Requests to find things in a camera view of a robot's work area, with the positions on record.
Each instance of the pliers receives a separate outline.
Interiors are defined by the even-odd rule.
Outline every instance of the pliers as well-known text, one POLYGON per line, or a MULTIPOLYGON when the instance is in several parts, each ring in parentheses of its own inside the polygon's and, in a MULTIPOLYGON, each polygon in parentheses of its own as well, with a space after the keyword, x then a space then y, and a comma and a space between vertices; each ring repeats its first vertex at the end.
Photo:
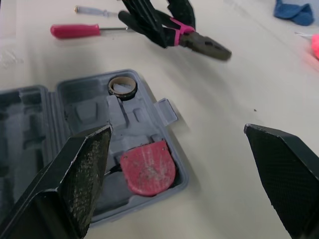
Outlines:
POLYGON ((227 61, 231 51, 195 30, 195 15, 188 0, 168 0, 173 17, 154 9, 150 0, 122 0, 127 11, 119 19, 155 44, 168 48, 181 45, 203 55, 227 61))

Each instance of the gray plastic tool case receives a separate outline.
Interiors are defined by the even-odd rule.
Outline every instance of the gray plastic tool case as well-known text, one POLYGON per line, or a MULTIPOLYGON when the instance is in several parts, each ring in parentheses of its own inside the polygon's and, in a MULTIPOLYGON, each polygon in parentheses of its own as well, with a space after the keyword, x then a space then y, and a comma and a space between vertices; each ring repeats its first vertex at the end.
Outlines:
POLYGON ((63 81, 56 92, 43 86, 1 92, 0 223, 69 136, 105 124, 113 127, 107 170, 119 163, 123 152, 164 139, 176 165, 176 178, 165 192, 142 197, 128 189, 122 172, 109 175, 92 223, 116 220, 181 191, 188 184, 188 174, 165 128, 176 120, 167 99, 153 104, 133 70, 63 81), (118 76, 136 81, 138 91, 133 99, 121 102, 109 96, 108 82, 118 76))

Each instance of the pink band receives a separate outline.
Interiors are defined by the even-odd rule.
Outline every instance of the pink band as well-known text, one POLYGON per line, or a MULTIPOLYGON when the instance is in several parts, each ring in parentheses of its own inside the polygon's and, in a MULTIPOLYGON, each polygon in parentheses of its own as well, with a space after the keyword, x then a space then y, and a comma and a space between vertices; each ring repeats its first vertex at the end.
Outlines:
POLYGON ((175 29, 176 34, 175 34, 175 40, 174 40, 174 46, 179 45, 179 38, 180 36, 184 35, 184 33, 191 33, 195 32, 195 29, 191 26, 187 26, 180 21, 177 21, 175 18, 171 17, 170 20, 172 22, 175 22, 177 25, 180 25, 180 29, 175 29))

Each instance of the table surface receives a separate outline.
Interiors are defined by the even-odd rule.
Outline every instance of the table surface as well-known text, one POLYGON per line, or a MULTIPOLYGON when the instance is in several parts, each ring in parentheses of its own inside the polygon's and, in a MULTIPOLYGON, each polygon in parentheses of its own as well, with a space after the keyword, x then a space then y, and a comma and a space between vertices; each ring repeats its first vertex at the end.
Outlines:
MULTIPOLYGON (((165 0, 153 0, 166 11, 165 0)), ((59 41, 57 23, 122 26, 118 19, 76 15, 75 5, 110 11, 116 0, 2 0, 0 50, 16 59, 0 66, 0 89, 131 68, 154 97, 168 98, 179 122, 170 130, 190 174, 177 195, 99 224, 87 239, 290 238, 262 187, 243 132, 255 123, 298 135, 319 155, 319 62, 295 31, 319 32, 272 16, 274 0, 193 0, 197 31, 232 50, 219 62, 181 47, 162 49, 137 33, 59 41)))

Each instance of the red plastic piece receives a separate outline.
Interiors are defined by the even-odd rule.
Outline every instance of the red plastic piece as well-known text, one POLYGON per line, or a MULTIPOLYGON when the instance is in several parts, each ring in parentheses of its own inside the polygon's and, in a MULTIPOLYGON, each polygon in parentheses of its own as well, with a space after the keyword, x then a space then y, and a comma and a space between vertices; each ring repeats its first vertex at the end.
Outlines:
POLYGON ((313 35, 311 48, 313 49, 315 56, 319 59, 319 34, 313 35))
POLYGON ((120 163, 129 189, 141 196, 163 192, 175 179, 175 164, 165 141, 131 149, 120 163))
POLYGON ((98 24, 52 25, 50 31, 53 36, 60 39, 101 35, 98 24))

